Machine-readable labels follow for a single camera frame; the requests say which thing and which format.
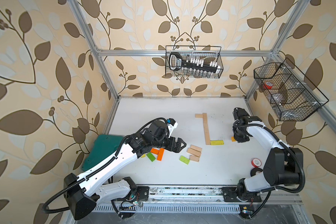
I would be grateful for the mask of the light green small block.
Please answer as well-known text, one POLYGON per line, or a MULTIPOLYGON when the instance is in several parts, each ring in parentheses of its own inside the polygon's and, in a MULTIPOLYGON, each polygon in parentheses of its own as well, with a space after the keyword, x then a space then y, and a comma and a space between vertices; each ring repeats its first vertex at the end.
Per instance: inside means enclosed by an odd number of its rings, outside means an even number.
POLYGON ((181 161, 181 162, 183 162, 184 164, 189 164, 189 162, 190 162, 190 159, 188 159, 188 158, 186 158, 186 157, 184 157, 184 156, 180 156, 180 158, 179 158, 179 161, 181 161))

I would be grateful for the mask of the wood small block lowest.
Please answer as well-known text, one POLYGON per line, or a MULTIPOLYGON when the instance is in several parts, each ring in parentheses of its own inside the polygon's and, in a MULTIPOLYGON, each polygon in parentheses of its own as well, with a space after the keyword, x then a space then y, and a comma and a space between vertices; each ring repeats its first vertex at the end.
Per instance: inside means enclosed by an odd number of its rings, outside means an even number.
POLYGON ((190 161, 194 161, 194 162, 199 162, 200 157, 195 156, 195 155, 190 155, 190 156, 189 156, 189 160, 190 160, 190 161))

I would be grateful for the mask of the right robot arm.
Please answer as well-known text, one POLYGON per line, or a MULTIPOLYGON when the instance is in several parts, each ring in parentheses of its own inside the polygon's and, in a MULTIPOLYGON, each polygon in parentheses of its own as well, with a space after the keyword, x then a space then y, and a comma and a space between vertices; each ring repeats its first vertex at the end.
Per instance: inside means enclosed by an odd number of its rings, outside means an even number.
POLYGON ((240 206, 243 219, 253 219, 267 203, 273 191, 299 193, 306 183, 303 169, 303 152, 284 143, 272 130, 267 128, 257 116, 249 115, 240 107, 233 110, 233 138, 238 143, 245 143, 251 137, 266 150, 265 162, 253 158, 251 176, 242 178, 234 187, 223 187, 225 202, 249 203, 247 208, 240 206))

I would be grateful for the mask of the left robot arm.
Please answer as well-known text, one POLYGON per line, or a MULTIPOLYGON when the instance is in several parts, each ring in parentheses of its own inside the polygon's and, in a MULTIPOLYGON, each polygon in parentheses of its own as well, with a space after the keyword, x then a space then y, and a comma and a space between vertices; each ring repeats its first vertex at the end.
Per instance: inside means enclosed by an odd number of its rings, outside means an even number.
POLYGON ((125 136, 115 153, 96 166, 79 175, 67 175, 64 189, 43 204, 42 212, 53 214, 71 211, 74 219, 80 220, 89 215, 98 203, 125 198, 135 192, 137 186, 130 177, 117 183, 105 182, 123 167, 149 153, 152 148, 180 153, 187 144, 181 138, 171 136, 177 126, 173 118, 156 118, 137 132, 125 136))

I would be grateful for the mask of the yellow-green long block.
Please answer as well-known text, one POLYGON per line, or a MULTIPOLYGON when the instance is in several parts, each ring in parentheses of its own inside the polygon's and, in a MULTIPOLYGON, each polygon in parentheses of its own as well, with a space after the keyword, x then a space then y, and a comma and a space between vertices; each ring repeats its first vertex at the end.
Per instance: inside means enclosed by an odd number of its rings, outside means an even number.
POLYGON ((223 141, 223 140, 215 140, 215 141, 211 141, 211 145, 212 145, 212 146, 224 145, 224 141, 223 141))

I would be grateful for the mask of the wood long block vertical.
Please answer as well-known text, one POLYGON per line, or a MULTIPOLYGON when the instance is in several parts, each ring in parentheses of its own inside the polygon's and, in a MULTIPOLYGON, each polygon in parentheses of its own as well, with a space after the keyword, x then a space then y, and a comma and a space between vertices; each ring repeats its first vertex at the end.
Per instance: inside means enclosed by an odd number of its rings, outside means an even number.
POLYGON ((211 144, 211 140, 210 140, 209 133, 204 133, 204 137, 205 137, 205 144, 206 145, 210 145, 211 144))

